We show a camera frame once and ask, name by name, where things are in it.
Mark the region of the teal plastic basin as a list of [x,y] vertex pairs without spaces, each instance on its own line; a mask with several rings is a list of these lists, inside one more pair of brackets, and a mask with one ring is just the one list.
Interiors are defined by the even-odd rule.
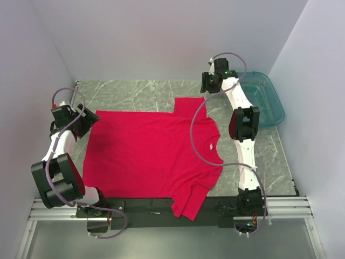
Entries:
[[285,112],[270,78],[257,71],[248,72],[240,85],[253,106],[260,109],[259,128],[278,126]]

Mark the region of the red t shirt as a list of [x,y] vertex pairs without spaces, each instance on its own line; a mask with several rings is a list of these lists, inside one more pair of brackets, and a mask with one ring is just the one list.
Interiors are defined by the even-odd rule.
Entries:
[[194,220],[222,172],[220,134],[203,98],[176,98],[172,112],[101,111],[92,127],[82,179],[106,197],[173,200]]

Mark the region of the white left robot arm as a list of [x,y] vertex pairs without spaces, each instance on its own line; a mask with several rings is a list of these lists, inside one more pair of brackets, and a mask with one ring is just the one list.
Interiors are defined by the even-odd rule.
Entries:
[[86,203],[94,216],[101,217],[108,209],[102,191],[84,184],[71,158],[77,139],[86,135],[100,117],[82,104],[78,109],[64,102],[52,106],[51,144],[42,160],[31,166],[31,173],[46,208],[65,205],[53,190],[55,188],[68,203]]

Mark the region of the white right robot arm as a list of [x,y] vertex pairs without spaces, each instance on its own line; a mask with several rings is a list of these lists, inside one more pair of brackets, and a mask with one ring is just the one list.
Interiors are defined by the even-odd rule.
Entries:
[[226,58],[214,56],[209,65],[209,71],[202,73],[201,93],[223,91],[232,107],[229,136],[236,147],[240,172],[236,209],[242,215],[249,215],[264,205],[254,157],[260,109],[248,100],[238,74],[230,69]]

